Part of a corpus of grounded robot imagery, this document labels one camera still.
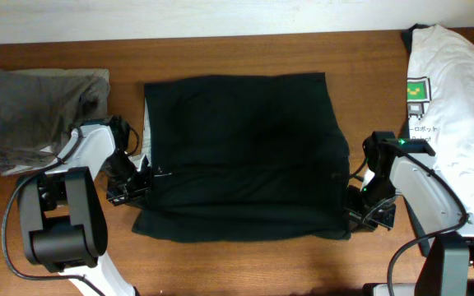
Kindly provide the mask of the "black shorts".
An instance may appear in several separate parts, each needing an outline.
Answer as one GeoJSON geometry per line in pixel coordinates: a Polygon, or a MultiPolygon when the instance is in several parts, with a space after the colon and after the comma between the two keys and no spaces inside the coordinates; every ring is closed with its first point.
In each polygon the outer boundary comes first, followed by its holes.
{"type": "Polygon", "coordinates": [[[350,151],[322,72],[144,86],[152,188],[132,231],[178,243],[347,240],[350,151]]]}

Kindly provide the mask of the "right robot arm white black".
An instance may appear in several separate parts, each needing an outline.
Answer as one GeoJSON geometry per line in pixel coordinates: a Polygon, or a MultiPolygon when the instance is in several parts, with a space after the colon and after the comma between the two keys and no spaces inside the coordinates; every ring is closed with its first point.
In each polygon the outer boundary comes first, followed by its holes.
{"type": "Polygon", "coordinates": [[[403,197],[415,239],[388,263],[383,283],[365,284],[365,295],[474,295],[474,214],[434,169],[435,151],[423,139],[373,132],[363,144],[365,166],[374,176],[347,189],[344,216],[355,231],[392,229],[395,201],[403,197]],[[425,256],[414,283],[393,282],[397,259],[419,246],[425,256]]]}

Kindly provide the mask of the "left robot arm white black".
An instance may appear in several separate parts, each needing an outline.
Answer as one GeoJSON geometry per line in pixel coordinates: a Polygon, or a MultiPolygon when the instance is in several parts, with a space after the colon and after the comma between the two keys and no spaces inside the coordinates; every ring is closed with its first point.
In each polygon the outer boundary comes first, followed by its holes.
{"type": "Polygon", "coordinates": [[[107,253],[108,228],[95,179],[108,177],[113,206],[143,199],[151,191],[145,155],[128,151],[135,130],[119,116],[74,123],[56,160],[22,177],[9,203],[18,207],[26,259],[43,266],[37,281],[69,280],[84,295],[139,294],[107,253]]]}

